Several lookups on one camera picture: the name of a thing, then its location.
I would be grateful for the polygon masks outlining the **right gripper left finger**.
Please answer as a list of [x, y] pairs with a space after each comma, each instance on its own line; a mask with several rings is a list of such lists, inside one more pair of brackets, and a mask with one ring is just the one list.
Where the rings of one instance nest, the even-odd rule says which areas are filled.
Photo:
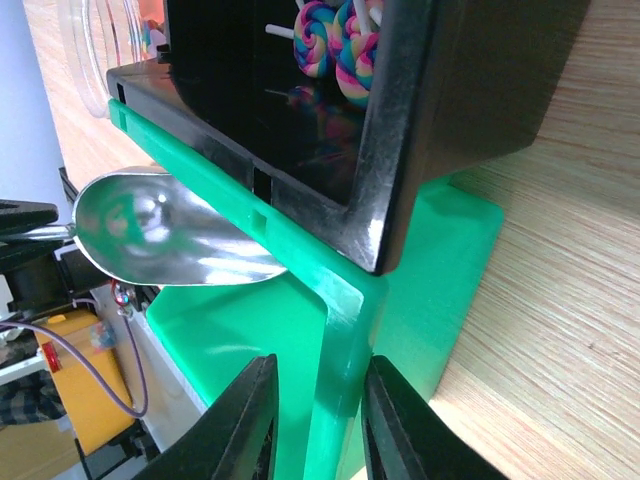
[[272, 479], [278, 435], [278, 364], [258, 356], [168, 450], [136, 477]]

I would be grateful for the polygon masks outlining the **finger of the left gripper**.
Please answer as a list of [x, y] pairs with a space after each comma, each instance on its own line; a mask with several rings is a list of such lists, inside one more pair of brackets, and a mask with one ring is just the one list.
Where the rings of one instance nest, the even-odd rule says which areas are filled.
[[55, 204], [30, 201], [1, 200], [1, 234], [17, 234], [56, 222]]
[[63, 241], [21, 241], [1, 246], [2, 260], [30, 260], [49, 255], [64, 245]]

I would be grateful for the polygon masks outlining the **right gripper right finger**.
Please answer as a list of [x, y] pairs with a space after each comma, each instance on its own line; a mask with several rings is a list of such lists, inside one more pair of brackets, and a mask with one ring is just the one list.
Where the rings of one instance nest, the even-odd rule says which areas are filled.
[[503, 479], [429, 407], [385, 356], [369, 363], [361, 424], [370, 479]]

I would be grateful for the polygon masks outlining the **silver metal scoop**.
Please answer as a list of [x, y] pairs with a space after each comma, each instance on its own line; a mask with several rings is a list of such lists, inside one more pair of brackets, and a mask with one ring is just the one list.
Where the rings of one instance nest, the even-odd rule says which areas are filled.
[[160, 167], [100, 176], [78, 193], [69, 224], [21, 227], [1, 240], [71, 240], [103, 273], [134, 285], [245, 285], [287, 270]]

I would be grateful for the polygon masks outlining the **green candy bin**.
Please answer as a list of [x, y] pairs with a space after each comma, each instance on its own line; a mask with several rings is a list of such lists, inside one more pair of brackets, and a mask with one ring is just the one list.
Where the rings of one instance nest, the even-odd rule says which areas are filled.
[[284, 266], [252, 285], [165, 287], [148, 324], [205, 404], [257, 356], [275, 355], [275, 477], [339, 479], [363, 464], [358, 409], [373, 353], [433, 395], [502, 227], [502, 209], [451, 186], [418, 193], [402, 258], [374, 276], [118, 101], [112, 123]]

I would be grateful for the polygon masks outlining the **black candy bin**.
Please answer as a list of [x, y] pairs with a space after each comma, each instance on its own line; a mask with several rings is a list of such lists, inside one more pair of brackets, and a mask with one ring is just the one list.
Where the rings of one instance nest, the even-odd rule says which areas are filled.
[[530, 146], [585, 1], [383, 1], [367, 107], [298, 68], [293, 1], [168, 1], [118, 101], [363, 270], [399, 263], [419, 186]]

